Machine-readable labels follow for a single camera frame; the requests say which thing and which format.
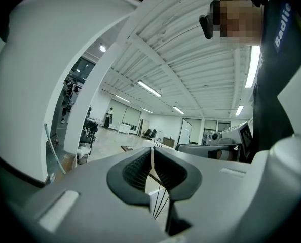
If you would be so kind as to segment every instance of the ceiling light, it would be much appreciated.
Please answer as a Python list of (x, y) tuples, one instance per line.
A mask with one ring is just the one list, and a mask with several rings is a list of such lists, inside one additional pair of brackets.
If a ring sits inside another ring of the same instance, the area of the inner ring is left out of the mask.
[(238, 106), (238, 109), (237, 109), (237, 112), (236, 112), (235, 116), (239, 116), (241, 114), (241, 111), (243, 110), (243, 108), (244, 108), (244, 105)]
[(247, 81), (245, 84), (246, 88), (250, 88), (253, 85), (259, 59), (260, 59), (260, 46), (252, 46), (250, 68), (248, 70)]
[(149, 90), (150, 92), (152, 92), (154, 95), (156, 95), (158, 97), (162, 96), (160, 93), (156, 92), (153, 88), (151, 88), (150, 86), (146, 85), (143, 81), (139, 80), (138, 83), (142, 87), (145, 87), (147, 90)]
[(182, 112), (179, 108), (177, 108), (176, 106), (173, 107), (175, 110), (177, 110), (179, 113), (184, 114), (184, 112)]
[(146, 109), (144, 109), (144, 108), (143, 108), (143, 110), (144, 110), (144, 111), (147, 111), (147, 112), (150, 112), (150, 113), (153, 113), (152, 111), (148, 111), (148, 110), (146, 110)]
[(100, 49), (100, 51), (102, 51), (102, 52), (105, 52), (105, 51), (106, 51), (106, 48), (105, 48), (105, 46), (103, 46), (103, 45), (101, 45), (101, 46), (99, 47), (99, 49)]
[(120, 97), (119, 95), (116, 95), (116, 96), (117, 96), (117, 97), (119, 97), (120, 99), (122, 99), (122, 100), (124, 100), (124, 101), (126, 101), (126, 102), (130, 103), (130, 101), (128, 101), (128, 100), (126, 100), (126, 99), (124, 99), (124, 98)]

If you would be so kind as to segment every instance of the plastic bag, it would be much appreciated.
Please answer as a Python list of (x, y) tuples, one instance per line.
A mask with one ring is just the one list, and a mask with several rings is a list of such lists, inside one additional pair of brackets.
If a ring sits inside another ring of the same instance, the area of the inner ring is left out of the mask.
[(81, 159), (84, 155), (90, 154), (90, 150), (91, 149), (88, 147), (79, 147), (79, 149), (78, 149), (79, 159)]

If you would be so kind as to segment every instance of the white column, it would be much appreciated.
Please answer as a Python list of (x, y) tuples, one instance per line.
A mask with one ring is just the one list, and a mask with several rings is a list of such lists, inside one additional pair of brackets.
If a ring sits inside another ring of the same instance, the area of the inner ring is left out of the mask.
[(121, 47), (117, 43), (113, 43), (102, 55), (86, 79), (71, 110), (64, 142), (65, 151), (76, 155), (86, 113), (105, 74), (120, 51)]
[(200, 124), (200, 132), (199, 132), (199, 140), (198, 140), (198, 145), (202, 144), (202, 138), (203, 138), (203, 133), (205, 130), (205, 119), (201, 119), (201, 124)]
[(47, 178), (44, 123), (70, 69), (105, 31), (134, 11), (125, 0), (23, 0), (0, 53), (0, 157)]

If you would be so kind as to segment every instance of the black shirt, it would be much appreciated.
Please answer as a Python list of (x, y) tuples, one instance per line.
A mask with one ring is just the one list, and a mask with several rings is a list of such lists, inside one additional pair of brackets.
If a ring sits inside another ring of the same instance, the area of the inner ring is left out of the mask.
[(301, 66), (301, 18), (287, 1), (270, 0), (264, 8), (261, 58), (254, 88), (249, 162), (258, 151), (268, 150), (278, 140), (293, 134), (277, 98)]

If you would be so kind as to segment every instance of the blue logo patch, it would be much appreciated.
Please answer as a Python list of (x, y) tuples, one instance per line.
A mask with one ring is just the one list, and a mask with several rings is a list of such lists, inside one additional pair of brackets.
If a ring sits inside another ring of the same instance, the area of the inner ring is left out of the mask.
[(280, 16), (280, 23), (279, 27), (277, 29), (277, 33), (275, 35), (275, 39), (273, 41), (274, 47), (279, 53), (283, 41), (285, 40), (285, 36), (287, 34), (287, 31), (289, 29), (289, 25), (291, 22), (291, 16), (292, 16), (292, 8), (289, 3), (282, 3), (282, 11), (281, 11), (281, 16)]

